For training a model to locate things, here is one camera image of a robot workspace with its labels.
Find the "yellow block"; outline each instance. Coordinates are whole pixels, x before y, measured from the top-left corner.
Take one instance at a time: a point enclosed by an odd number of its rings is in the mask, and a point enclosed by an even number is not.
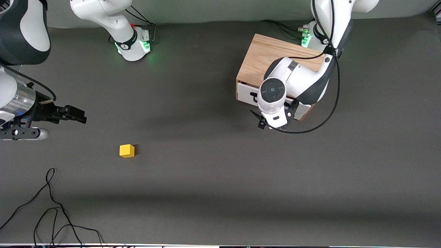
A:
[[[135,156],[135,147],[131,144],[120,145],[120,156],[123,158],[131,158]]]

